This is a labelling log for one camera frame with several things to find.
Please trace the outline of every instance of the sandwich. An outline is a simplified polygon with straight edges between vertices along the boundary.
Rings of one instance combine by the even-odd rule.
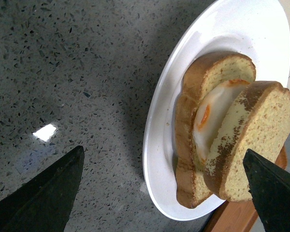
[[[176,197],[184,207],[213,193],[250,200],[246,149],[278,156],[290,132],[290,92],[255,78],[252,60],[236,52],[206,54],[187,69],[175,109]]]

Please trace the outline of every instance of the bread slice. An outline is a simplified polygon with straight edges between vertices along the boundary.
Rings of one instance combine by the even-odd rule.
[[[243,158],[248,148],[275,162],[290,133],[290,91],[279,82],[248,85],[229,108],[207,157],[204,180],[219,198],[251,200]]]
[[[256,69],[251,59],[236,52],[213,52],[195,60],[184,75],[175,109],[177,200],[195,208],[212,195],[203,179],[203,165],[196,154],[192,130],[202,99],[218,84],[232,79],[252,82]]]

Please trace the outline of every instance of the countertop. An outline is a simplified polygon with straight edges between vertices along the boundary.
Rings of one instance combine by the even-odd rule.
[[[82,145],[66,232],[201,230],[210,214],[181,222],[154,206],[142,146],[162,69],[212,2],[0,1],[0,200]],[[48,124],[50,140],[33,135]]]

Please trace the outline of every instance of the wooden surface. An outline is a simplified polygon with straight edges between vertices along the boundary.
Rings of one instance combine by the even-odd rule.
[[[287,154],[283,147],[275,162],[285,169]],[[215,210],[203,232],[248,232],[258,217],[252,201],[236,203],[225,202]]]

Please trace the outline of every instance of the white plate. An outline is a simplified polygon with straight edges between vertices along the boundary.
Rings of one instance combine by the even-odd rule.
[[[157,84],[145,128],[143,169],[156,207],[175,220],[192,220],[216,209],[223,200],[211,196],[195,209],[176,200],[174,175],[174,105],[183,74],[199,56],[220,50],[249,56],[257,80],[276,80],[287,86],[290,31],[277,0],[218,0],[188,28],[167,61]]]

